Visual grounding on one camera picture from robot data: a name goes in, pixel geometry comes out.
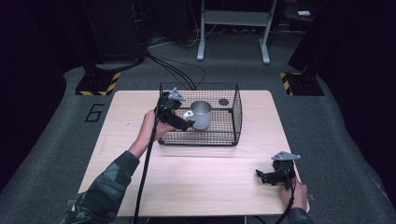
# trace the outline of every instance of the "black wire basket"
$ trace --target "black wire basket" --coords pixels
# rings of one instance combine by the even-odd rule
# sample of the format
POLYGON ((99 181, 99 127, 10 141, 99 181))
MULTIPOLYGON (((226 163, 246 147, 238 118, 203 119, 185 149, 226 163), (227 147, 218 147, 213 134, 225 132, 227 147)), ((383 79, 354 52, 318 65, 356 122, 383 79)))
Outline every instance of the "black wire basket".
POLYGON ((161 145, 179 146, 236 146, 242 130, 242 103, 236 83, 180 83, 163 82, 163 91, 177 88, 186 101, 176 114, 182 117, 195 101, 207 101, 212 106, 210 125, 204 130, 193 127, 186 132, 176 130, 166 133, 158 142, 161 145))

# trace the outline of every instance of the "human hand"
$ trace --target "human hand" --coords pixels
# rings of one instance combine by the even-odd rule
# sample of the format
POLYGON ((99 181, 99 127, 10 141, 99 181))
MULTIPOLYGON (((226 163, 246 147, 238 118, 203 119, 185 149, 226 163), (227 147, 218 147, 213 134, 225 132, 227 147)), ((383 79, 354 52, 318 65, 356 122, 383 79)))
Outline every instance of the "human hand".
MULTIPOLYGON (((291 180, 291 183, 293 186, 295 186, 294 202, 291 208, 298 207, 298 208, 303 208, 306 211, 307 208, 306 197, 308 196, 308 190, 306 188, 306 185, 302 184, 295 177, 291 180)), ((291 188, 286 189, 284 186, 280 187, 279 190, 280 199, 282 200, 282 203, 285 204, 285 206, 288 206, 289 204, 289 200, 291 197, 291 188)))
MULTIPOLYGON (((143 118, 142 126, 140 127, 139 134, 136 137, 136 140, 129 147, 129 151, 134 154, 137 158, 140 158, 146 149, 149 146, 149 140, 151 138, 152 128, 154 127, 155 122, 155 112, 150 110, 146 113, 143 118)), ((165 124, 161 121, 158 122, 157 132, 155 134, 154 141, 163 137, 169 131, 173 131, 175 128, 169 124, 165 124)))

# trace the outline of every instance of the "gray carpet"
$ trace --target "gray carpet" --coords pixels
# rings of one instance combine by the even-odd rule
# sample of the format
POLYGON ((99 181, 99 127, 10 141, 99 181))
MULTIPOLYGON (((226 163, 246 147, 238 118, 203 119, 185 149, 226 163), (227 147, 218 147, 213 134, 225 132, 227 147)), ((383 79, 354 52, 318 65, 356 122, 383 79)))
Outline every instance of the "gray carpet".
MULTIPOLYGON (((323 97, 286 94, 279 73, 294 71, 287 61, 301 37, 277 35, 269 49, 270 65, 262 63, 259 38, 231 35, 207 40, 203 62, 196 61, 198 43, 189 48, 160 45, 149 52, 203 67, 205 82, 236 82, 241 90, 268 90, 273 94, 291 151, 302 156, 296 162, 300 176, 317 198, 309 212, 316 223, 396 223, 395 209, 382 192, 375 171, 345 130, 325 83, 318 79, 323 97)), ((203 76, 196 67, 169 63, 194 81, 203 76)), ((69 208, 64 206, 65 201, 75 198, 113 96, 76 96, 75 87, 83 75, 82 68, 64 74, 67 90, 63 101, 0 195, 0 223, 57 223, 69 208), (84 122, 93 104, 104 104, 96 107, 103 113, 98 122, 84 122)), ((146 59, 121 73, 115 91, 158 90, 161 81, 176 80, 146 59)), ((275 223, 278 216, 262 218, 275 223)), ((129 221, 120 217, 114 223, 129 221)), ((260 222, 249 217, 247 223, 260 222)))

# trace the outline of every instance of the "metal cup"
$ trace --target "metal cup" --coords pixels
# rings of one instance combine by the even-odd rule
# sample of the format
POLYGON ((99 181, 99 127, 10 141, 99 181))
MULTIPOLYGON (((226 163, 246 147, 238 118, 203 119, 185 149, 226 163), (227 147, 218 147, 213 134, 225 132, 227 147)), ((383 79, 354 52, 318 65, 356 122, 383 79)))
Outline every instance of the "metal cup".
POLYGON ((192 127, 195 129, 206 129, 212 119, 212 105, 206 101, 195 101, 191 104, 191 110, 183 114, 183 119, 194 120, 192 127))

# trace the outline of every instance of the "camouflage sleeve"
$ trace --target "camouflage sleeve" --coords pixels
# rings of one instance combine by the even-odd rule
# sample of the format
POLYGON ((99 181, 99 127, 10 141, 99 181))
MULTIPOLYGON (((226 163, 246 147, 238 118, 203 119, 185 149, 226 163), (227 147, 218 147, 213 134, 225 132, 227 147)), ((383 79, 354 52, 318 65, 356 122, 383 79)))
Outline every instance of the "camouflage sleeve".
POLYGON ((314 222, 302 208, 291 208, 288 214, 289 224, 313 224, 314 222))
POLYGON ((78 197, 75 211, 65 214, 61 223, 108 223, 120 210, 125 190, 139 159, 125 151, 102 172, 90 188, 78 197))

